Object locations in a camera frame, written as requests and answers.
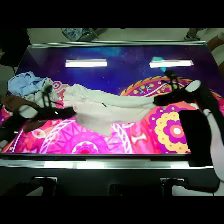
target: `light blue fabric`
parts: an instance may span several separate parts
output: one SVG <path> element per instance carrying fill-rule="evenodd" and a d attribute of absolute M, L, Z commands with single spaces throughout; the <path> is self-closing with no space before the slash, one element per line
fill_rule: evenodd
<path fill-rule="evenodd" d="M 20 73 L 8 81 L 8 90 L 23 97 L 41 90 L 46 79 L 36 77 L 33 72 Z"/>

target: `table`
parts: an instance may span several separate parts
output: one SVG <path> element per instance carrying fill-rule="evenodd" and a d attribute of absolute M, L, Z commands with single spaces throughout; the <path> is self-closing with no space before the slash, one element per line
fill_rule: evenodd
<path fill-rule="evenodd" d="M 66 60 L 106 59 L 106 67 L 67 68 Z M 193 66 L 173 67 L 182 77 L 180 85 L 192 80 L 203 81 L 219 100 L 224 112 L 223 78 L 205 42 L 140 41 L 37 44 L 23 56 L 17 74 L 32 71 L 36 76 L 49 77 L 61 96 L 68 85 L 81 84 L 117 95 L 152 96 L 170 92 L 163 80 L 166 68 L 150 68 L 153 60 L 192 60 Z M 195 110 L 185 102 L 153 109 L 142 121 L 113 124 L 112 135 L 105 137 L 75 122 L 48 121 L 35 131 L 21 130 L 2 151 L 6 154 L 58 155 L 183 155 L 190 154 L 178 112 Z M 2 110 L 2 119 L 9 116 Z"/>

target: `white floor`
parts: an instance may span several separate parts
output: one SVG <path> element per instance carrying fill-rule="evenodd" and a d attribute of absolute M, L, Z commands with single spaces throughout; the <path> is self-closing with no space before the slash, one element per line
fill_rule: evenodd
<path fill-rule="evenodd" d="M 209 41 L 224 28 L 209 28 L 198 33 L 201 40 Z M 183 40 L 188 28 L 109 28 L 101 34 L 99 41 L 110 40 Z M 60 28 L 30 28 L 29 35 L 32 44 L 58 43 L 69 40 L 62 34 Z M 224 46 L 212 52 L 217 64 L 224 61 Z M 7 81 L 14 75 L 12 68 L 0 65 L 0 95 L 7 91 Z"/>

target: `white towel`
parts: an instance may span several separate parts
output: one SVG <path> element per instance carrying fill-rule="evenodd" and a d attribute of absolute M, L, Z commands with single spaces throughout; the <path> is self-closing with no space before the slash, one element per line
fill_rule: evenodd
<path fill-rule="evenodd" d="M 152 108 L 154 97 L 118 96 L 75 84 L 64 92 L 64 106 L 73 106 L 77 122 L 109 136 L 112 123 L 137 122 Z"/>

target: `purple background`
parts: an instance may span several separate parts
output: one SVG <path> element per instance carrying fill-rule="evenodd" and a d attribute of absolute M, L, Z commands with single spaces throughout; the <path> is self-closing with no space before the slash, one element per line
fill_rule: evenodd
<path fill-rule="evenodd" d="M 26 51 L 17 74 L 32 71 L 39 77 L 50 77 L 69 85 L 120 94 L 123 89 L 148 77 L 163 76 L 159 68 L 150 68 L 153 57 L 192 60 L 194 66 L 173 67 L 183 78 L 203 81 L 210 89 L 224 97 L 222 78 L 216 62 L 204 45 L 201 46 L 111 46 L 40 48 Z M 71 59 L 107 59 L 107 67 L 66 68 Z"/>

